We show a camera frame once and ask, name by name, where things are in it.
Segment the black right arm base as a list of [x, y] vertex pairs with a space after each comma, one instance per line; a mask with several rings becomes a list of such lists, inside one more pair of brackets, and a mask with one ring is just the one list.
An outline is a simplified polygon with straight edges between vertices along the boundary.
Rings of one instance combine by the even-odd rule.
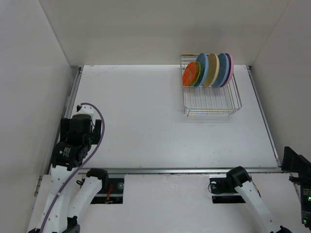
[[245, 203], [241, 195], [229, 185], [225, 177], [211, 177], [208, 190], [212, 194], [213, 204]]

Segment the orange plate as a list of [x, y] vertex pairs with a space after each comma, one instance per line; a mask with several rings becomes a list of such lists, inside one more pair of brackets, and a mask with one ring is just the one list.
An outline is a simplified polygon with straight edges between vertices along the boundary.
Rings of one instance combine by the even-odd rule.
[[190, 86], [195, 79], [197, 66], [195, 62], [190, 62], [184, 70], [183, 86]]

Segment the green plate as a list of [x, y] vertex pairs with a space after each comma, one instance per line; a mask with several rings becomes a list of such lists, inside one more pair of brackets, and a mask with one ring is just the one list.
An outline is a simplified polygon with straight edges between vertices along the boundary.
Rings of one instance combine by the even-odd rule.
[[200, 76], [200, 73], [201, 73], [201, 64], [200, 64], [200, 62], [196, 61], [195, 64], [196, 64], [195, 78], [193, 79], [193, 81], [190, 84], [190, 86], [194, 86], [197, 83], [197, 81], [199, 79], [199, 76]]

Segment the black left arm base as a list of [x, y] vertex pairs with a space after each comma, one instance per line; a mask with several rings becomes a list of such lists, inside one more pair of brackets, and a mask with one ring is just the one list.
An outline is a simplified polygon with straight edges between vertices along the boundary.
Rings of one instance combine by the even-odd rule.
[[91, 204], [123, 204], [124, 178], [109, 178], [94, 196]]

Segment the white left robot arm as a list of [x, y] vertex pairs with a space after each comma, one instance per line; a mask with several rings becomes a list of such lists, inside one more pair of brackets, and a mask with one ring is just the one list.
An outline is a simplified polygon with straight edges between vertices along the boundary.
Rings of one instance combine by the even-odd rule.
[[82, 187], [72, 197], [75, 178], [80, 169], [94, 156], [104, 136], [105, 123], [91, 115], [77, 114], [62, 118], [60, 139], [52, 151], [51, 186], [47, 201], [33, 233], [78, 233], [80, 221], [98, 192], [109, 186], [108, 172], [90, 169]]

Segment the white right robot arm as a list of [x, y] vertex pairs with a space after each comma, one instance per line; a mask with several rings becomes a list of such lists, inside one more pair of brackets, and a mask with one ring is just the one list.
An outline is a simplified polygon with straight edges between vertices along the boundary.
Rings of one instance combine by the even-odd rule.
[[[281, 170], [298, 174], [290, 176], [289, 181], [300, 186], [301, 223], [311, 228], [311, 163], [293, 149], [284, 148]], [[260, 226], [262, 233], [289, 233], [290, 230], [276, 222], [267, 205], [260, 197], [252, 178], [247, 171], [238, 166], [226, 173], [226, 188], [236, 191], [247, 204], [248, 209]]]

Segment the light blue plate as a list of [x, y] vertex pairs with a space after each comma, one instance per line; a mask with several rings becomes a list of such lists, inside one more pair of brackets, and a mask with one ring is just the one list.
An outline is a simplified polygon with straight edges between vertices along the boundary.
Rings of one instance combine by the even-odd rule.
[[208, 72], [208, 58], [205, 53], [200, 53], [199, 56], [196, 59], [197, 62], [200, 63], [201, 69], [200, 69], [200, 75], [198, 77], [198, 80], [195, 83], [195, 87], [203, 86], [203, 83], [206, 80], [207, 72]]

